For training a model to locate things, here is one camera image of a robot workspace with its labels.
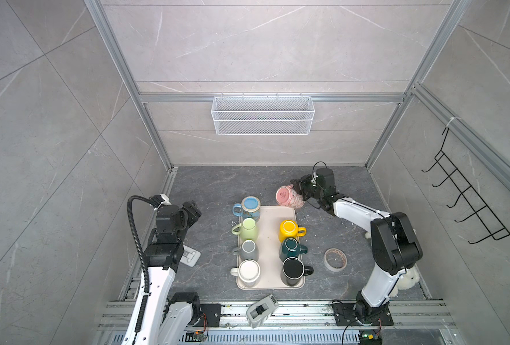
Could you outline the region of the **pink patterned mug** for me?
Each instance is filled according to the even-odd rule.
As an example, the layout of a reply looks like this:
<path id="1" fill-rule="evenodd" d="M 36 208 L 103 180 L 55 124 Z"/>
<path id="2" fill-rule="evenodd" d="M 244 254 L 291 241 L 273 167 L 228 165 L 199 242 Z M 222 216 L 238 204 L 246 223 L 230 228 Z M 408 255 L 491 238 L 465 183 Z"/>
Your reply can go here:
<path id="1" fill-rule="evenodd" d="M 278 188 L 275 198 L 279 205 L 294 209 L 302 208 L 305 204 L 302 196 L 295 191 L 292 184 Z"/>

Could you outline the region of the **blue butterfly mug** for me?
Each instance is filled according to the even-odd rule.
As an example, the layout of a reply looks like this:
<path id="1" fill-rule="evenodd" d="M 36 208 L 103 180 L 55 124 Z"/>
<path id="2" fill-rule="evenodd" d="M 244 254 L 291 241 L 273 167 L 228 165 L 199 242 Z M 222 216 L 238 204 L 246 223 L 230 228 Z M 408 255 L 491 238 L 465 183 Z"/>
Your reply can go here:
<path id="1" fill-rule="evenodd" d="M 232 208 L 233 215 L 241 219 L 253 219 L 256 222 L 260 219 L 261 201 L 255 196 L 247 196 Z"/>

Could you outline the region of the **light green mug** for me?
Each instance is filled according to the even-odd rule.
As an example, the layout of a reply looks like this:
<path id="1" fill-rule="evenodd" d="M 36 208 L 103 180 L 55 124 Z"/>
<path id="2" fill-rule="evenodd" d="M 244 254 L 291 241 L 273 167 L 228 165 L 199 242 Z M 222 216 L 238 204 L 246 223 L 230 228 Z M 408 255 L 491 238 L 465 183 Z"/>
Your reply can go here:
<path id="1" fill-rule="evenodd" d="M 237 235 L 242 242 L 246 240 L 256 241 L 259 236 L 257 223 L 252 218 L 245 218 L 242 223 L 231 229 L 231 233 Z"/>

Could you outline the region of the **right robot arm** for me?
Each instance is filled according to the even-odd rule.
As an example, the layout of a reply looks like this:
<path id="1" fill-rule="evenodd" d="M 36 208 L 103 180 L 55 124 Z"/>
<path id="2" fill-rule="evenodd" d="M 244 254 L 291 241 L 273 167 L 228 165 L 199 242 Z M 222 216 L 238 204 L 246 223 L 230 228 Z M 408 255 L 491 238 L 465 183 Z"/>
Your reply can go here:
<path id="1" fill-rule="evenodd" d="M 370 234 L 375 265 L 354 305 L 356 321 L 370 325 L 388 307 L 397 283 L 423 257 L 408 215 L 380 211 L 338 192 L 334 173 L 326 166 L 302 178 L 292 179 L 291 184 L 304 201 L 314 198 L 320 209 Z"/>

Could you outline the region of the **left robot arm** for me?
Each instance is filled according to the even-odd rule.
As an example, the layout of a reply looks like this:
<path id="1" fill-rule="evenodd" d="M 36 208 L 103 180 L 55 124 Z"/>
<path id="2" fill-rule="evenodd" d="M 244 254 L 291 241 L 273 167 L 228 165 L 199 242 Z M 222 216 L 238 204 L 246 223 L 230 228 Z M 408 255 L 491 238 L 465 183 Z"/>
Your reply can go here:
<path id="1" fill-rule="evenodd" d="M 143 249 L 133 214 L 133 202 L 149 204 L 156 212 L 156 226 Z M 201 217 L 193 201 L 173 205 L 164 194 L 150 198 L 131 196 L 127 216 L 141 264 L 141 284 L 123 344 L 177 344 L 184 330 L 202 319 L 197 293 L 176 293 L 168 298 L 180 260 L 185 252 L 187 231 Z"/>

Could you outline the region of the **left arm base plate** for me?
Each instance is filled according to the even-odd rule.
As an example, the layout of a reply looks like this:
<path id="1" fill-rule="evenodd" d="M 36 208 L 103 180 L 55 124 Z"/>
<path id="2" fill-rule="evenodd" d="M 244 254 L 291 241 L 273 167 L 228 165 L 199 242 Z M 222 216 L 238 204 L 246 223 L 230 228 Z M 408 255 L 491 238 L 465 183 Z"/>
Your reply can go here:
<path id="1" fill-rule="evenodd" d="M 178 301 L 165 308 L 162 326 L 185 328 L 203 328 L 204 326 L 219 326 L 221 319 L 221 304 L 201 304 Z"/>

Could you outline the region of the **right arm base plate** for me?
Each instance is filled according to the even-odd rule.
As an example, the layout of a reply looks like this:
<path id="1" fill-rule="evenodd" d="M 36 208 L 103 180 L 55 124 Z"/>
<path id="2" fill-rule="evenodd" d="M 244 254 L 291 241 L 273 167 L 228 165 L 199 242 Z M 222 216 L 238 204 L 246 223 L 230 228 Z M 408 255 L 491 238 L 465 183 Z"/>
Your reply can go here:
<path id="1" fill-rule="evenodd" d="M 394 322 L 389 309 L 389 304 L 373 308 L 367 316 L 358 318 L 356 316 L 354 303 L 341 303 L 333 301 L 331 303 L 333 316 L 337 326 L 393 326 Z"/>

